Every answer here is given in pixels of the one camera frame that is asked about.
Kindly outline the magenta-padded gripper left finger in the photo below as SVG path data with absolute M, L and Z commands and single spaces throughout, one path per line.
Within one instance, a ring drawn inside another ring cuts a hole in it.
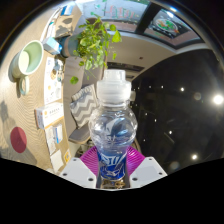
M 95 189 L 99 173 L 98 155 L 95 147 L 87 150 L 80 158 L 73 157 L 60 176 L 84 188 Z

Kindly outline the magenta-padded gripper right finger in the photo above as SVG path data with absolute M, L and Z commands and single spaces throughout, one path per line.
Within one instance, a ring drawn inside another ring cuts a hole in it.
M 131 188 L 143 187 L 166 176 L 154 157 L 145 157 L 133 147 L 127 150 L 126 171 Z

